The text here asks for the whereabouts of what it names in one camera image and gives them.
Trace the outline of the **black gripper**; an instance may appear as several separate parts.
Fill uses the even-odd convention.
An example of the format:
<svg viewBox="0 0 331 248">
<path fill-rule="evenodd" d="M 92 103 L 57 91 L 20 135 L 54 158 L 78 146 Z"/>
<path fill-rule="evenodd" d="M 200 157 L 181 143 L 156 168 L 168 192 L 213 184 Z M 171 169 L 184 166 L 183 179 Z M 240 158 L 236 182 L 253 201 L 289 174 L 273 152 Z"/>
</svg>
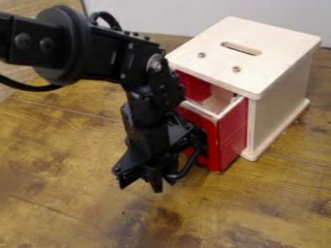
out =
<svg viewBox="0 0 331 248">
<path fill-rule="evenodd" d="M 163 178 L 169 185 L 175 185 L 187 176 L 189 163 L 180 169 L 180 155 L 171 153 L 180 141 L 192 135 L 193 126 L 175 111 L 165 114 L 165 119 L 159 125 L 137 126 L 128 105 L 121 107 L 121 118 L 127 133 L 127 150 L 112 167 L 118 188 L 124 189 L 143 179 L 152 191 L 161 193 Z"/>
</svg>

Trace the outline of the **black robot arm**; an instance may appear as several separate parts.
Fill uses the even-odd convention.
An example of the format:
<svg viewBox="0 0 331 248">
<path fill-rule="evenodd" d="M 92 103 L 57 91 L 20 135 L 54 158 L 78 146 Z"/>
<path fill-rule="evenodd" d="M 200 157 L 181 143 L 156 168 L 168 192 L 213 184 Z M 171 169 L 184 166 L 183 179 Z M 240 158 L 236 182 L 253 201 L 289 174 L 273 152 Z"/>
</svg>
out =
<svg viewBox="0 0 331 248">
<path fill-rule="evenodd" d="M 48 81 L 32 86 L 0 75 L 17 90 L 52 91 L 81 79 L 122 87 L 127 151 L 112 167 L 121 188 L 141 179 L 160 193 L 187 175 L 193 162 L 180 167 L 179 155 L 193 145 L 193 126 L 176 112 L 185 88 L 159 44 L 122 30 L 109 13 L 82 15 L 68 6 L 34 18 L 0 13 L 0 61 L 32 67 Z"/>
</svg>

